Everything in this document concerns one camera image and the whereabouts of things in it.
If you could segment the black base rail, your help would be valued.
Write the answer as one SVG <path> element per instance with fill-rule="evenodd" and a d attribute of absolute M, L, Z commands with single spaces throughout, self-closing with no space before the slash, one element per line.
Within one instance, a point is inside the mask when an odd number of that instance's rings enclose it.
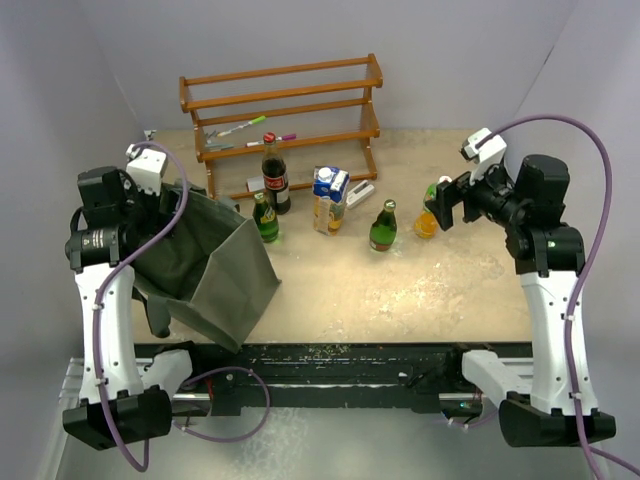
<path fill-rule="evenodd" d="M 179 399 L 199 400 L 214 416 L 245 407 L 408 409 L 458 416 L 479 412 L 476 388 L 462 376 L 470 350 L 528 359 L 528 342 L 245 344 L 183 343 L 197 382 Z"/>

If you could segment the orange drink plastic bottle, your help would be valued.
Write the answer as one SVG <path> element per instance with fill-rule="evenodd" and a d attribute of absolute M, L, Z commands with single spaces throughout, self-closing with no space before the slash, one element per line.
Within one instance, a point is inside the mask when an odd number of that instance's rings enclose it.
<path fill-rule="evenodd" d="M 423 202 L 422 211 L 414 222 L 414 233 L 423 239 L 429 239 L 435 236 L 438 231 L 439 225 L 434 214 L 426 207 L 426 202 L 434 200 L 436 197 L 436 187 L 443 181 L 450 181 L 449 176 L 441 176 L 437 182 L 432 183 L 426 190 Z"/>

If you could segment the green soda bottle yellow label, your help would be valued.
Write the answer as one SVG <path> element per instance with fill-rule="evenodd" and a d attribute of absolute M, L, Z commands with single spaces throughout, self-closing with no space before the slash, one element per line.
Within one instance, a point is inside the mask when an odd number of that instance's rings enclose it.
<path fill-rule="evenodd" d="M 279 234 L 279 223 L 275 210 L 269 204 L 264 192 L 254 194 L 252 213 L 260 236 L 265 243 L 275 241 Z"/>

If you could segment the blue orange juice carton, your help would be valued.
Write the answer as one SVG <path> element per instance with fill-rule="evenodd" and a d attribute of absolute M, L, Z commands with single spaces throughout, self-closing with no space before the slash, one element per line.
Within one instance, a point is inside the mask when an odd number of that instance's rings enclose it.
<path fill-rule="evenodd" d="M 314 196 L 314 229 L 335 236 L 341 227 L 346 209 L 350 175 L 346 170 L 325 166 L 317 170 L 312 186 Z"/>

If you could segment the small white box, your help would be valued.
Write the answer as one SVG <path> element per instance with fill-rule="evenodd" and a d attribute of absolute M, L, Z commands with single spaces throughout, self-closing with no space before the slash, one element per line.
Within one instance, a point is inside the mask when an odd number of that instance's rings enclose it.
<path fill-rule="evenodd" d="M 246 181 L 248 192 L 257 192 L 265 188 L 264 178 L 262 176 L 251 177 Z"/>

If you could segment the grey-green canvas bag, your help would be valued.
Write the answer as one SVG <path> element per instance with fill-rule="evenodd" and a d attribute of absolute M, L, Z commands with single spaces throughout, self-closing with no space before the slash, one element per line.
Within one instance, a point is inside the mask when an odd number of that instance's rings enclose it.
<path fill-rule="evenodd" d="M 133 268 L 154 336 L 168 337 L 177 320 L 233 353 L 280 285 L 255 222 L 198 190 Z"/>

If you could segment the Coca-Cola glass bottle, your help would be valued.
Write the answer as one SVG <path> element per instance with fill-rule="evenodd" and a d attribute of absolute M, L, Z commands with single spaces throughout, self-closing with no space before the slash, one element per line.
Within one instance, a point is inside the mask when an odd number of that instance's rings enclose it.
<path fill-rule="evenodd" d="M 264 153 L 262 174 L 269 204 L 278 215 L 286 214 L 291 207 L 287 168 L 277 147 L 277 137 L 268 132 L 263 135 Z"/>

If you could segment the white stapler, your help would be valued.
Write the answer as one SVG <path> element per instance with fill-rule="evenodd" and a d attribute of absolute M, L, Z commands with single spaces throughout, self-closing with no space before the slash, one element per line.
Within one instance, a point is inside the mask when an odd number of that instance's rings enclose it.
<path fill-rule="evenodd" d="M 375 192 L 375 186 L 369 180 L 355 185 L 347 194 L 346 208 L 353 209 L 368 199 Z"/>

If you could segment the green-capped marker pen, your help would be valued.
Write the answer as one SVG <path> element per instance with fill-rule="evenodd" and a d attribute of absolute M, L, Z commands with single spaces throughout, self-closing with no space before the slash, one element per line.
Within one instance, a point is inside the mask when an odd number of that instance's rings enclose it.
<path fill-rule="evenodd" d="M 241 130 L 243 130 L 245 128 L 248 128 L 248 127 L 251 127 L 253 125 L 257 125 L 259 123 L 262 123 L 266 119 L 267 119 L 267 117 L 265 115 L 261 115 L 259 117 L 256 117 L 256 118 L 253 118 L 251 120 L 248 120 L 248 121 L 246 121 L 244 123 L 236 125 L 236 126 L 234 126 L 232 128 L 229 128 L 227 130 L 220 131 L 220 132 L 216 131 L 215 136 L 216 137 L 226 137 L 228 135 L 231 135 L 231 134 L 234 134 L 234 133 L 236 133 L 238 131 L 241 131 Z"/>

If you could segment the wooden three-tier rack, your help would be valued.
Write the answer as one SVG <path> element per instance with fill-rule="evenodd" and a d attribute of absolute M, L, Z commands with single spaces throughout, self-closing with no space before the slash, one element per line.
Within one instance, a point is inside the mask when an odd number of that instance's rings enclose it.
<path fill-rule="evenodd" d="M 197 161 L 206 170 L 206 189 L 217 197 L 215 168 L 224 159 L 244 161 L 245 172 L 257 172 L 264 133 L 279 136 L 279 149 L 336 142 L 359 143 L 366 168 L 353 168 L 356 181 L 378 176 L 371 142 L 380 126 L 373 92 L 382 87 L 383 73 L 374 54 L 364 57 L 299 64 L 194 78 L 180 77 L 179 103 L 190 116 Z M 206 151 L 205 136 L 265 115 L 262 123 L 222 137 L 234 147 Z"/>

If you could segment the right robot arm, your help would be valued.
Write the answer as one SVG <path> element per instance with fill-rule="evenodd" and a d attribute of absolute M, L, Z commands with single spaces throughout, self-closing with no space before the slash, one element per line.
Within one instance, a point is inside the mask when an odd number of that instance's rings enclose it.
<path fill-rule="evenodd" d="M 531 374 L 524 376 L 488 350 L 470 350 L 449 362 L 444 376 L 456 391 L 475 384 L 487 395 L 512 447 L 574 447 L 617 432 L 615 418 L 600 410 L 590 383 L 581 300 L 574 292 L 586 270 L 584 242 L 561 219 L 569 183 L 563 161 L 529 155 L 515 180 L 502 163 L 479 180 L 469 172 L 443 177 L 429 204 L 444 230 L 452 227 L 453 208 L 461 204 L 464 222 L 485 217 L 506 233 L 531 318 Z"/>

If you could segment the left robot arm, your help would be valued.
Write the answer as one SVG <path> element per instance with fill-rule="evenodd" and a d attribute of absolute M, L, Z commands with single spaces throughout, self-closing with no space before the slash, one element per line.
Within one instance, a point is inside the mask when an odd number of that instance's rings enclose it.
<path fill-rule="evenodd" d="M 135 272 L 125 259 L 170 218 L 161 213 L 163 167 L 100 167 L 79 174 L 81 206 L 70 220 L 65 255 L 82 306 L 84 370 L 79 404 L 63 427 L 96 450 L 168 434 L 173 395 L 194 392 L 204 365 L 170 349 L 140 366 L 134 352 Z"/>

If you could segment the green glass bottle gold cap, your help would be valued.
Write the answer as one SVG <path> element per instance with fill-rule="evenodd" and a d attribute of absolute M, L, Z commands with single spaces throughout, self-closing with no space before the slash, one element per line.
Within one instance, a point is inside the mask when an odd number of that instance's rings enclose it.
<path fill-rule="evenodd" d="M 397 222 L 395 217 L 396 202 L 387 199 L 383 209 L 371 225 L 369 243 L 376 251 L 386 251 L 394 243 L 397 234 Z"/>

